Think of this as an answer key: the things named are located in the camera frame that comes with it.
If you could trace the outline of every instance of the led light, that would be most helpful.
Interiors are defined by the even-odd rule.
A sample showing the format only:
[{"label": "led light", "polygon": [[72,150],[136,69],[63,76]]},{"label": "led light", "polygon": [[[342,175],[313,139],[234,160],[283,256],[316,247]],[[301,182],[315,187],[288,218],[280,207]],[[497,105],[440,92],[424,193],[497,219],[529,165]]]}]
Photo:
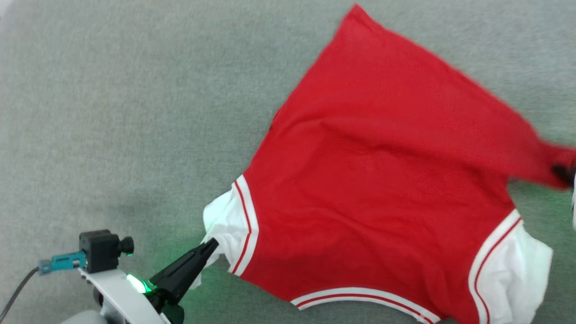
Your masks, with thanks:
[{"label": "led light", "polygon": [[132,287],[134,287],[134,289],[136,289],[136,291],[139,293],[146,293],[152,291],[152,289],[150,289],[150,287],[146,284],[145,281],[136,278],[132,274],[127,275],[126,279],[128,279]]}]

